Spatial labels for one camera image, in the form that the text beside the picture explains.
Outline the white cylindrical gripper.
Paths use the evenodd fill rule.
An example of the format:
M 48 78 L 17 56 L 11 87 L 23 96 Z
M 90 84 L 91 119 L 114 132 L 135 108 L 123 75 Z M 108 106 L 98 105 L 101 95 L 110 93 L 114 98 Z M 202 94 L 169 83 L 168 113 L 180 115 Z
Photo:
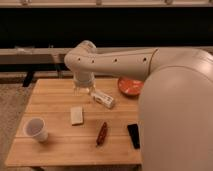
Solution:
M 75 71 L 73 73 L 73 79 L 76 86 L 73 88 L 74 94 L 79 94 L 80 88 L 79 87 L 90 87 L 89 88 L 89 95 L 96 91 L 96 87 L 94 85 L 94 74 L 92 72 L 80 72 Z

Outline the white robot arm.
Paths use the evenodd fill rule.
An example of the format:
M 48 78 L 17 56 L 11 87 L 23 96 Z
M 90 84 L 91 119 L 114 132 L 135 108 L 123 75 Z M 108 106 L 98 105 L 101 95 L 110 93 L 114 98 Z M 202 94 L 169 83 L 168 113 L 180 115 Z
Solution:
M 99 54 L 90 41 L 69 51 L 75 81 L 91 73 L 144 82 L 138 127 L 143 171 L 213 171 L 213 55 L 195 48 Z

